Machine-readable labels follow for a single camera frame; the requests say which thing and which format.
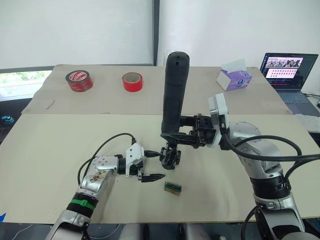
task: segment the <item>white wall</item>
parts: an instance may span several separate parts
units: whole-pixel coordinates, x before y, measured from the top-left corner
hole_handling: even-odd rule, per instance
[[[320,0],[161,0],[158,65],[167,50],[191,66],[258,68],[267,52],[320,54]],[[302,91],[320,94],[320,57]]]
[[[150,0],[0,0],[0,69],[152,63]]]

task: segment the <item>tape roll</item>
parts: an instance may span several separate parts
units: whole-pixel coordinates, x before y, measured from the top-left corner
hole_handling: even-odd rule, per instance
[[[144,81],[142,75],[137,72],[128,72],[122,76],[124,89],[129,92],[137,92],[142,89]]]
[[[72,71],[65,76],[70,88],[75,92],[85,92],[93,86],[90,74],[85,70]]]

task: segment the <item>beige board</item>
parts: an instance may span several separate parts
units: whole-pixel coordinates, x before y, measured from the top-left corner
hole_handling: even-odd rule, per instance
[[[182,114],[208,114],[208,98],[222,92],[230,114],[292,114],[258,68],[247,68],[253,77],[246,88],[231,91],[216,82],[220,69],[190,67]],[[75,70],[90,73],[91,89],[70,89],[66,75]],[[128,72],[142,75],[142,90],[124,89],[122,76]],[[22,113],[160,115],[164,87],[165,68],[161,66],[57,65]]]
[[[262,134],[288,138],[303,154],[320,150],[294,115],[230,115],[230,121],[256,125]],[[165,146],[160,137],[162,116],[109,114],[24,114],[0,145],[0,215],[5,222],[52,224],[66,209],[78,184],[77,172],[109,137],[132,133],[145,150]],[[187,127],[180,129],[188,132]],[[130,138],[121,136],[100,154],[125,154]],[[294,149],[276,142],[283,155]],[[219,148],[180,146],[175,170],[149,158],[145,173],[166,174],[141,183],[118,175],[101,223],[231,222],[244,221],[255,205],[250,180],[237,156]],[[292,163],[283,163],[286,172]],[[320,161],[297,169],[290,178],[302,217],[320,216]],[[176,196],[165,182],[182,185]]]

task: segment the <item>small green object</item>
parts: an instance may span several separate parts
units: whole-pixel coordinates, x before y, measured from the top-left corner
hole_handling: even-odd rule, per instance
[[[83,200],[72,199],[71,203],[72,204],[79,204],[82,207],[86,207],[88,209],[95,210],[95,206],[93,206],[92,204],[88,203],[88,200],[85,200],[85,199],[83,199]]]

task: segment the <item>tissue box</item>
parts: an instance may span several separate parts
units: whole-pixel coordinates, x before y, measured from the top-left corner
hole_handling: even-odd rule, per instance
[[[228,73],[226,70],[221,69],[216,81],[225,91],[229,91],[245,88],[251,79],[252,76],[247,71]]]

